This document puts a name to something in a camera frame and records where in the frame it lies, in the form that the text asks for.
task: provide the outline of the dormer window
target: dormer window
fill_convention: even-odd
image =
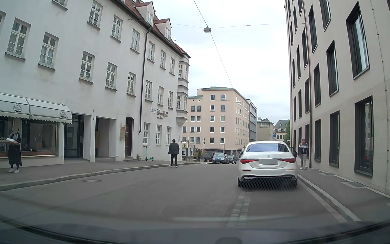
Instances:
[[[153,25],[153,14],[150,13],[150,11],[147,11],[147,18],[146,18],[147,22],[150,24],[150,25]]]
[[[165,27],[165,37],[169,40],[171,37],[171,30]]]

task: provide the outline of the manhole cover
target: manhole cover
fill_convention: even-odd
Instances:
[[[101,180],[83,180],[83,182],[99,182]]]

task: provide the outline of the sky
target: sky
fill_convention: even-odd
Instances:
[[[290,118],[290,75],[284,2],[195,0],[232,87],[251,99],[258,117]],[[153,0],[159,19],[170,18],[171,36],[190,55],[189,96],[198,88],[231,87],[218,52],[193,0]],[[223,26],[275,24],[218,28]]]

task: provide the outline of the car rear window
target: car rear window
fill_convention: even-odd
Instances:
[[[282,143],[254,143],[248,146],[246,152],[288,152],[288,148]]]

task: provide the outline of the entrance canopy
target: entrance canopy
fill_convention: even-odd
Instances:
[[[72,123],[72,112],[61,104],[0,93],[0,116]]]

